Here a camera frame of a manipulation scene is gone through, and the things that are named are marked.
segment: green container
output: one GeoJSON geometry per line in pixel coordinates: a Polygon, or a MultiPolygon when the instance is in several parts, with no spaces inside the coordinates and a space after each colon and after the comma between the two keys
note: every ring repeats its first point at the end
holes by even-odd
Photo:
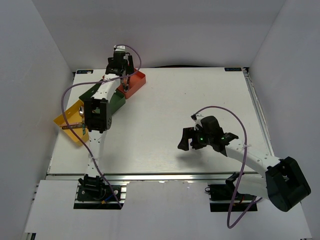
{"type": "MultiPolygon", "coordinates": [[[[79,96],[79,99],[84,102],[85,99],[91,98],[99,89],[101,83],[95,84],[93,87],[91,87],[88,91],[86,91],[84,94],[79,96]]],[[[113,115],[118,109],[120,109],[124,104],[126,103],[125,95],[116,90],[113,94],[109,106],[111,109],[111,114],[113,115]]]]}

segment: metal spoon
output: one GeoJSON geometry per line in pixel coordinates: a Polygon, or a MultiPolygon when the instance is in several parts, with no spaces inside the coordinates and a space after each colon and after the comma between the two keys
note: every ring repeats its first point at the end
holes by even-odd
{"type": "Polygon", "coordinates": [[[80,115],[81,117],[83,117],[83,116],[85,115],[85,108],[84,108],[84,106],[80,106],[80,107],[79,107],[79,115],[80,115]]]}
{"type": "Polygon", "coordinates": [[[85,125],[85,107],[80,106],[79,107],[79,115],[82,117],[82,135],[86,134],[86,125],[85,125]]]}

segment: white backdrop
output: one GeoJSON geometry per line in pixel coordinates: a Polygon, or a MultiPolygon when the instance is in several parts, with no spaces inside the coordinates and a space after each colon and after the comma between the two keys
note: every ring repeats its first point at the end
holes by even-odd
{"type": "Polygon", "coordinates": [[[320,2],[287,1],[251,68],[277,156],[296,159],[311,187],[302,201],[320,240],[320,2]]]}
{"type": "Polygon", "coordinates": [[[114,44],[143,67],[250,66],[284,0],[33,0],[71,70],[105,68],[114,44]]]}
{"type": "Polygon", "coordinates": [[[31,0],[0,8],[0,239],[20,240],[72,72],[31,0]]]}

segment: orange container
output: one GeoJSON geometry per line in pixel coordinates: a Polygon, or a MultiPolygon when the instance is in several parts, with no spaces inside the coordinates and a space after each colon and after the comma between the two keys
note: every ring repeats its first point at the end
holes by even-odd
{"type": "Polygon", "coordinates": [[[124,94],[125,99],[130,98],[136,91],[138,91],[146,83],[146,75],[138,71],[135,75],[130,77],[129,91],[125,92],[124,87],[120,85],[117,89],[124,94]]]}

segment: yellow container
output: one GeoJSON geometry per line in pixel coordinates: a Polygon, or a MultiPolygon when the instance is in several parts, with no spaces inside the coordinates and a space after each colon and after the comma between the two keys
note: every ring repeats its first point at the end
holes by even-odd
{"type": "MultiPolygon", "coordinates": [[[[78,100],[75,102],[75,104],[73,104],[71,107],[69,107],[66,111],[65,111],[65,115],[66,115],[66,119],[68,119],[69,124],[72,123],[81,123],[82,122],[82,117],[79,114],[79,108],[81,106],[83,106],[84,103],[81,100],[78,100]]],[[[79,141],[79,139],[70,131],[70,129],[62,129],[61,125],[65,125],[66,122],[64,120],[64,116],[61,114],[60,116],[58,116],[56,119],[53,120],[55,122],[55,124],[57,124],[62,131],[64,131],[69,138],[72,139],[72,141],[74,141],[77,145],[81,146],[82,143],[79,141]]],[[[89,139],[89,134],[88,134],[88,129],[85,128],[85,135],[83,135],[83,131],[82,128],[74,128],[73,129],[75,131],[76,134],[79,135],[79,137],[81,137],[81,139],[86,142],[89,139]]]]}

